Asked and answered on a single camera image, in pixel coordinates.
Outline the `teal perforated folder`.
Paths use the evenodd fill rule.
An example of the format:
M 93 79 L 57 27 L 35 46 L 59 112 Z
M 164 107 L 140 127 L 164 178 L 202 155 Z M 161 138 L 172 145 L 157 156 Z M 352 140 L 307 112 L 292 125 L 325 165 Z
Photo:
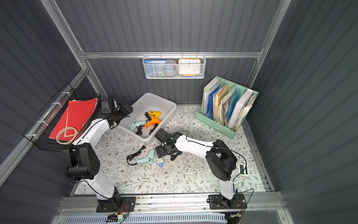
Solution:
M 226 121 L 229 122 L 231 115 L 233 113 L 233 110 L 235 108 L 235 105 L 237 103 L 237 101 L 239 100 L 241 96 L 241 90 L 240 89 L 235 89 L 235 92 L 233 94 L 233 96 L 231 97 L 231 99 L 228 102 L 227 108 L 226 108 Z

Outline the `yellow glue gun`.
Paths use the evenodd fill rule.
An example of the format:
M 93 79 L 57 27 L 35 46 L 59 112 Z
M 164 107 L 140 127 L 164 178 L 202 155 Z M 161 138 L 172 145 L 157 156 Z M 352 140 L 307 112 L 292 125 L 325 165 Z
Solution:
M 160 111 L 149 111 L 149 112 L 145 112 L 145 116 L 147 118 L 147 121 L 152 119 L 152 116 L 158 118 L 161 115 Z

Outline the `aluminium front rail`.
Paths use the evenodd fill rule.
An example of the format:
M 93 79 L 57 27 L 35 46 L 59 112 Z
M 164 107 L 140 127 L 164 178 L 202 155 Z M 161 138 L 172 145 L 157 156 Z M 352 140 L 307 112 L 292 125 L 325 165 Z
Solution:
M 239 223 L 292 224 L 293 220 L 280 192 L 241 193 L 229 207 L 219 204 L 219 194 L 122 195 L 129 199 L 122 224 Z M 97 213 L 95 196 L 64 197 L 53 224 L 106 224 L 107 213 Z

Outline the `blue folder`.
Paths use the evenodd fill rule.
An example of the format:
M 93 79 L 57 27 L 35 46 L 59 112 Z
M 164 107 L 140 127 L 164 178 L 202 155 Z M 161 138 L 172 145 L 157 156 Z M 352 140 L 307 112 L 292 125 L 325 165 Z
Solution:
M 213 95 L 219 90 L 220 84 L 213 87 L 209 92 L 207 92 L 204 96 L 204 107 L 203 107 L 203 114 L 213 119 Z

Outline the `green plastic file organizer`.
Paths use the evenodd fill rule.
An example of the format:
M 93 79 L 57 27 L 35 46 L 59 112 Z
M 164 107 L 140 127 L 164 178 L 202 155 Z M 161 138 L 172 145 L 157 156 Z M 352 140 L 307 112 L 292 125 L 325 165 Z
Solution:
M 206 117 L 203 114 L 203 107 L 204 107 L 204 96 L 207 92 L 209 92 L 213 87 L 220 84 L 219 90 L 213 95 L 213 119 Z M 219 133 L 233 138 L 236 134 L 235 131 L 231 130 L 227 127 L 228 122 L 226 121 L 226 108 L 228 105 L 229 100 L 233 96 L 235 89 L 241 90 L 241 95 L 250 88 L 245 86 L 236 84 L 234 82 L 228 81 L 221 77 L 213 78 L 205 87 L 203 91 L 202 97 L 202 105 L 201 108 L 196 112 L 196 119 L 208 127 L 213 128 L 214 130 L 218 131 Z M 256 97 L 258 96 L 259 92 L 253 90 Z

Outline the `grey tape roll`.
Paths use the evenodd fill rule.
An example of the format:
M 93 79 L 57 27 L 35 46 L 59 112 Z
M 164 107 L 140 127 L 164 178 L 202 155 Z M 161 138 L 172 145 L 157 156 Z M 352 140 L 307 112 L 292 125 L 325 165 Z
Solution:
M 172 59 L 166 60 L 163 65 L 163 74 L 166 77 L 174 77 L 177 73 L 178 73 L 177 62 Z

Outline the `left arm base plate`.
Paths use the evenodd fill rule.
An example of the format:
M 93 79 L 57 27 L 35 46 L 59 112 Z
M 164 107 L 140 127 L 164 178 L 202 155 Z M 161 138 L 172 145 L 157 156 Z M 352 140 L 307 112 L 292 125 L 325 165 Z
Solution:
M 136 197 L 115 197 L 112 199 L 99 200 L 96 209 L 97 213 L 120 213 L 133 212 L 135 207 Z

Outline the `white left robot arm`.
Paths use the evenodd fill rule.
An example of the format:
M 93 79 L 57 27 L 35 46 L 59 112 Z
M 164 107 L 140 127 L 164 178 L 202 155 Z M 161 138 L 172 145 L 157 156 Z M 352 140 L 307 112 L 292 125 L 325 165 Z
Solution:
M 69 146 L 61 149 L 64 159 L 65 175 L 71 183 L 83 183 L 90 187 L 98 200 L 113 199 L 116 187 L 110 184 L 100 172 L 100 161 L 94 151 L 102 135 L 110 128 L 114 129 L 120 121 L 133 112 L 133 107 L 117 105 L 113 99 L 101 103 L 89 127 Z

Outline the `white calculator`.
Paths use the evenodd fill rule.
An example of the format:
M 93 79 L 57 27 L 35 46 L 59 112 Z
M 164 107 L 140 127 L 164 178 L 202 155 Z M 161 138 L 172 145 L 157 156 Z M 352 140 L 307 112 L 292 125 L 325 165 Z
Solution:
M 236 169 L 236 174 L 239 176 L 249 176 L 247 167 L 245 164 L 239 164 L 238 168 Z

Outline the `mint glue gun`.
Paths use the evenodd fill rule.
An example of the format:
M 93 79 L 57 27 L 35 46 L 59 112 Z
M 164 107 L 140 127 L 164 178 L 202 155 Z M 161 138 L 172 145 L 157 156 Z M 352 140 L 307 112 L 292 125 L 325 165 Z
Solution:
M 137 121 L 133 120 L 129 128 L 130 131 L 134 132 L 136 135 L 141 136 L 143 134 L 142 129 L 145 126 L 146 121 Z
M 145 145 L 143 145 L 139 151 L 137 151 L 136 153 L 134 154 L 131 154 L 131 155 L 128 155 L 126 157 L 127 159 L 127 163 L 130 165 L 130 166 L 135 166 L 135 165 L 138 165 L 138 164 L 144 164 L 144 163 L 148 163 L 149 165 L 152 165 L 154 163 L 154 156 L 155 156 L 155 150 L 152 149 L 148 156 L 146 158 L 142 158 L 142 159 L 136 159 L 136 162 L 134 164 L 131 164 L 130 161 L 132 161 L 136 156 L 139 156 L 141 154 L 141 152 L 146 149 Z

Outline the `white thick binder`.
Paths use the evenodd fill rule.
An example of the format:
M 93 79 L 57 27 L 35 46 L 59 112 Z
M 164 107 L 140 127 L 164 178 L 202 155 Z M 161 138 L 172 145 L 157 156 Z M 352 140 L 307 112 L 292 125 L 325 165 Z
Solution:
M 241 113 L 241 110 L 243 109 L 243 107 L 247 104 L 248 100 L 250 99 L 250 97 L 254 94 L 254 91 L 251 89 L 247 89 L 239 98 L 239 100 L 237 101 L 235 108 L 233 110 L 233 113 L 231 115 L 231 118 L 228 122 L 227 127 L 230 128 L 231 130 L 233 130 L 235 123 L 239 117 L 239 114 Z

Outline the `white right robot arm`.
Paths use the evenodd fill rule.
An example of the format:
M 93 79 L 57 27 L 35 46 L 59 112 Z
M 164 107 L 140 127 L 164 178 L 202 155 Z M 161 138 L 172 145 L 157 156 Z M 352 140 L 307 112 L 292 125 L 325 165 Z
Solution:
M 187 137 L 181 132 L 168 133 L 160 129 L 155 138 L 161 143 L 155 148 L 158 158 L 166 155 L 175 160 L 181 153 L 190 153 L 207 161 L 212 174 L 220 180 L 221 196 L 234 198 L 234 170 L 237 157 L 222 140 L 205 142 Z

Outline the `floral table mat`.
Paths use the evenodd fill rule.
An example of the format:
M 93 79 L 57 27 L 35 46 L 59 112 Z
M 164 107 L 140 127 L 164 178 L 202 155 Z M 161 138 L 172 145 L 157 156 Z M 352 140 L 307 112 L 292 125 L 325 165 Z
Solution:
M 195 116 L 198 109 L 198 105 L 179 105 L 166 130 L 170 133 L 183 131 L 190 138 L 201 141 L 223 140 L 234 150 L 238 163 L 248 168 L 248 175 L 236 178 L 237 190 L 267 191 L 244 130 L 240 128 L 234 138 L 229 139 L 197 121 Z M 168 156 L 164 157 L 162 167 L 157 163 L 137 165 L 126 159 L 138 150 L 142 150 L 140 157 L 145 158 L 156 146 L 158 141 L 145 145 L 116 128 L 108 130 L 94 150 L 100 160 L 103 176 L 122 194 L 214 193 L 220 190 L 220 182 L 212 174 L 206 160 L 189 153 L 179 155 L 174 161 Z

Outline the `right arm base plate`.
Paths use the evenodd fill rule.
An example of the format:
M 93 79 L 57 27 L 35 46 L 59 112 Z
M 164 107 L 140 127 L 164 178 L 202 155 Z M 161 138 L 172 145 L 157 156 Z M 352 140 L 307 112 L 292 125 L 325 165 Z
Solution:
M 207 202 L 209 203 L 211 210 L 220 209 L 246 209 L 247 203 L 243 194 L 234 194 L 232 199 L 227 199 L 221 194 L 209 195 Z

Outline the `white blue-tip glue gun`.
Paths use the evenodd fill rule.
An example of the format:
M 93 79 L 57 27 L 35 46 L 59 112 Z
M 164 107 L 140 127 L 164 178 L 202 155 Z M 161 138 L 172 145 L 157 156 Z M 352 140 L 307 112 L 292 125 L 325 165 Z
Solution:
M 164 165 L 163 159 L 162 159 L 162 158 L 158 158 L 158 159 L 157 159 L 157 164 L 158 164 L 158 166 L 159 166 L 160 168 L 162 168 L 163 165 Z

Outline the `red folder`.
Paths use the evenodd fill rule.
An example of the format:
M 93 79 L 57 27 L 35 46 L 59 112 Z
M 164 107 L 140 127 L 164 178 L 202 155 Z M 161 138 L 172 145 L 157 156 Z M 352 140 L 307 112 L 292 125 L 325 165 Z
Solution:
M 66 127 L 74 127 L 78 133 L 82 130 L 85 123 L 93 115 L 98 104 L 98 98 L 90 100 L 70 100 L 68 106 L 52 130 L 49 138 L 56 139 L 57 134 Z

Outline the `blue box in basket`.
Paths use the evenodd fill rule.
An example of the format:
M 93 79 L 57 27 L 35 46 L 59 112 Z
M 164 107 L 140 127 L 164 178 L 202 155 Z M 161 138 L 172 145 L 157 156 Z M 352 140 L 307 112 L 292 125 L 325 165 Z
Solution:
M 163 76 L 163 67 L 166 61 L 166 59 L 144 59 L 143 66 L 146 78 Z

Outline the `translucent white storage box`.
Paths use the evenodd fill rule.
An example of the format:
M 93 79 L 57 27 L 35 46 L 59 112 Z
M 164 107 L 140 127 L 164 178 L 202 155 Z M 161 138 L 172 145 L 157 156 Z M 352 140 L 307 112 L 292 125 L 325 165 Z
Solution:
M 148 92 L 140 97 L 132 108 L 133 112 L 121 120 L 118 128 L 131 137 L 150 144 L 154 141 L 157 131 L 169 123 L 177 105 Z

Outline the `orange glue gun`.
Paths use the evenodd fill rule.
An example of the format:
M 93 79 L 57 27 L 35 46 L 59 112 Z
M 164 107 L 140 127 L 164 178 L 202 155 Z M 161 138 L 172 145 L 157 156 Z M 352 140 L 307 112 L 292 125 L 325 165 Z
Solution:
M 152 116 L 150 118 L 150 121 L 148 121 L 145 124 L 145 128 L 148 128 L 150 125 L 153 125 L 153 128 L 149 132 L 149 135 L 151 135 L 154 132 L 154 130 L 159 126 L 160 123 L 161 123 L 161 121 L 157 117 Z

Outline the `yellow alarm clock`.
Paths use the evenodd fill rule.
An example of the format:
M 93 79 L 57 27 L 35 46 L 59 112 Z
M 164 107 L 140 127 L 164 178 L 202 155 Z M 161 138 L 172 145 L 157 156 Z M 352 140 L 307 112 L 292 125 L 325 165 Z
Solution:
M 200 59 L 185 59 L 178 60 L 178 73 L 184 76 L 195 76 L 200 74 L 201 60 Z

